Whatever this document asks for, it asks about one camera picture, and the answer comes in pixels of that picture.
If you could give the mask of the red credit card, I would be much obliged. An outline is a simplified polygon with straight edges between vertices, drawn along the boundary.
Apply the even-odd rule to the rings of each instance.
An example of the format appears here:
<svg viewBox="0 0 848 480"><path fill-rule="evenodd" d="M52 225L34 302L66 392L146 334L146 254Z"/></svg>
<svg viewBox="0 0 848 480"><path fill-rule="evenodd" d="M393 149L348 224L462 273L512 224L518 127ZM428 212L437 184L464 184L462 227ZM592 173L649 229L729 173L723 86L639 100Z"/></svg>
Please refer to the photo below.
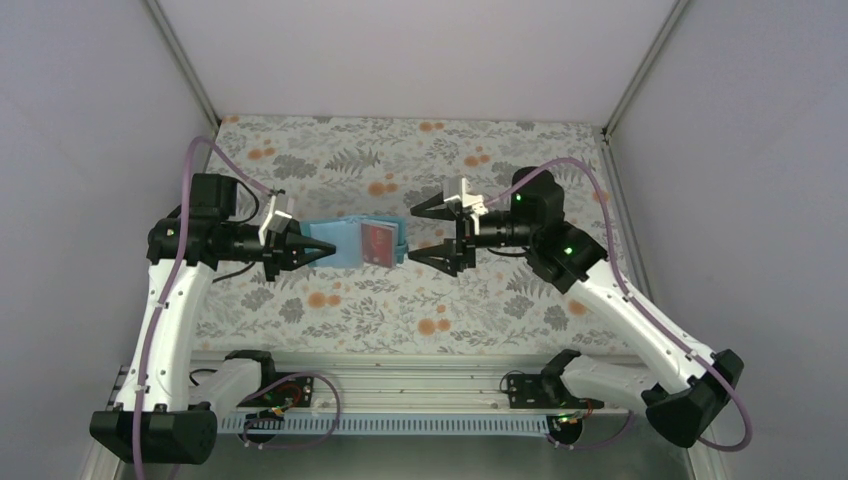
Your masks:
<svg viewBox="0 0 848 480"><path fill-rule="evenodd" d="M396 264L395 246L397 226L379 221L363 221L361 224L363 261L370 265L393 268Z"/></svg>

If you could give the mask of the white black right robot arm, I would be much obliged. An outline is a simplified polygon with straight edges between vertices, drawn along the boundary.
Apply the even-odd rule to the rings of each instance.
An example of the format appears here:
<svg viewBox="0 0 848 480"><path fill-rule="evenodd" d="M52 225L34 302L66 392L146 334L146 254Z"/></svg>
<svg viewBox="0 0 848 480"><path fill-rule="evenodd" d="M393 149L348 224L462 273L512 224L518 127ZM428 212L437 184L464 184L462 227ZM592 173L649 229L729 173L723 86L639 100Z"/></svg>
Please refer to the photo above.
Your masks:
<svg viewBox="0 0 848 480"><path fill-rule="evenodd" d="M737 400L743 360L731 350L711 349L676 325L624 277L610 247L567 222L563 189L549 171L518 170L506 197L509 208L499 210L474 194L467 179L445 181L438 194L410 212L450 221L455 234L411 251L409 258L456 276L475 266L479 250L510 247L539 279L606 320L641 361L640 367L626 367L565 349L537 374L507 376L511 406L559 410L549 421L549 438L568 448L576 441L561 429L580 422L577 409L606 405L645 418L677 447L703 443L718 414Z"/></svg>

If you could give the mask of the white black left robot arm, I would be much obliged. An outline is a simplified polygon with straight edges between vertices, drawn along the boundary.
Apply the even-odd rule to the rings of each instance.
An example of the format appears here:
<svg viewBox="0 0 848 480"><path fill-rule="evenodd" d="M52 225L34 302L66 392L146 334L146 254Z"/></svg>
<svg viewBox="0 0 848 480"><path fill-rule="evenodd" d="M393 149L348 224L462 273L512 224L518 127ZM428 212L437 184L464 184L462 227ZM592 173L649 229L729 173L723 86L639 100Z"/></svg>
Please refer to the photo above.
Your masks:
<svg viewBox="0 0 848 480"><path fill-rule="evenodd" d="M284 381L271 353L240 350L210 379L191 384L191 337L220 263L254 263L273 280L336 252L283 212L261 226L235 221L240 184L193 175L180 207L148 234L148 303L133 360L113 405L94 412L89 426L96 441L137 469L204 463L220 420L245 402L270 402Z"/></svg>

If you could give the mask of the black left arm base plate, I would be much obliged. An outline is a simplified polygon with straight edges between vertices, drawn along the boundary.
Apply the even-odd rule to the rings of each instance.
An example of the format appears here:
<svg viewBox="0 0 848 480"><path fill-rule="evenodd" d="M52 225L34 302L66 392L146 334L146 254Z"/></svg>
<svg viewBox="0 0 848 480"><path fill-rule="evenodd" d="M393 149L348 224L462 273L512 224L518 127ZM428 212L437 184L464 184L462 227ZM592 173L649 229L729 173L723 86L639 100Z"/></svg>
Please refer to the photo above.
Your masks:
<svg viewBox="0 0 848 480"><path fill-rule="evenodd" d="M242 400L241 408L307 408L311 406L315 377L307 373L282 372L256 396Z"/></svg>

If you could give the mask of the blue card holder wallet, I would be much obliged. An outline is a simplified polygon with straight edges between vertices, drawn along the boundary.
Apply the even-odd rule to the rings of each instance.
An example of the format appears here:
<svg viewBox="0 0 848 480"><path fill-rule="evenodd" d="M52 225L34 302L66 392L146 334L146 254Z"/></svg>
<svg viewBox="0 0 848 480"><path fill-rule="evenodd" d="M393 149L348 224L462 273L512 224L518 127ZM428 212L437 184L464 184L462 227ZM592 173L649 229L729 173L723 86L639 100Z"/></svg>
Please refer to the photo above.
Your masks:
<svg viewBox="0 0 848 480"><path fill-rule="evenodd" d="M363 261L361 224L363 221L379 221L397 226L397 242L394 250L396 266L402 264L408 251L406 221L396 216L351 215L335 219L310 220L301 223L305 236L332 243L337 247L335 255L320 260L316 268L353 269L368 266Z"/></svg>

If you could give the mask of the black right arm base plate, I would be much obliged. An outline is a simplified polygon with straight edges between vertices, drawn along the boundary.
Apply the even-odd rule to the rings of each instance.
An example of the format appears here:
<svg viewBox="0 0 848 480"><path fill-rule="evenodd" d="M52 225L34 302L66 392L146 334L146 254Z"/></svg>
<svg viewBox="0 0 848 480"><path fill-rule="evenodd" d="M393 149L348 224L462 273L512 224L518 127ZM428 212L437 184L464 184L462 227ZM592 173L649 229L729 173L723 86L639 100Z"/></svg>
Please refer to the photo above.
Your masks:
<svg viewBox="0 0 848 480"><path fill-rule="evenodd" d="M527 374L513 370L499 382L512 409L583 409L603 408L604 403L572 395L559 378Z"/></svg>

